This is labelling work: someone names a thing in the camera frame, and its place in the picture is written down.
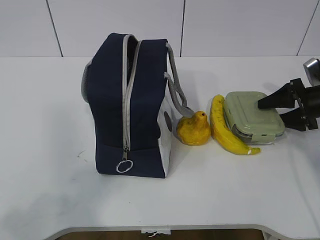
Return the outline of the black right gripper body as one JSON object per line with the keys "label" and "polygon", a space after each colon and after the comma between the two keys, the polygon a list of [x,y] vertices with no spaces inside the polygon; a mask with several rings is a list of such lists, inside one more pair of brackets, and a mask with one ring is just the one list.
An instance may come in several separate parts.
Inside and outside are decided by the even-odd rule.
{"label": "black right gripper body", "polygon": [[318,129],[317,118],[320,117],[320,86],[305,87],[300,78],[290,81],[299,108],[293,113],[292,129],[315,130]]}

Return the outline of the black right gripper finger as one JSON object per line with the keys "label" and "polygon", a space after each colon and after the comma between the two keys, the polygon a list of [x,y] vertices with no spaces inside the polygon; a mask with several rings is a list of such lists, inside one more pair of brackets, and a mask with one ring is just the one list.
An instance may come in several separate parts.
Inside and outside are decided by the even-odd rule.
{"label": "black right gripper finger", "polygon": [[275,109],[286,108],[292,109],[295,107],[297,90],[293,84],[286,83],[276,92],[268,95],[257,102],[259,109]]}
{"label": "black right gripper finger", "polygon": [[306,125],[305,120],[302,118],[302,113],[300,108],[295,108],[289,112],[280,115],[284,126],[289,129],[294,129],[297,131],[305,131]]}

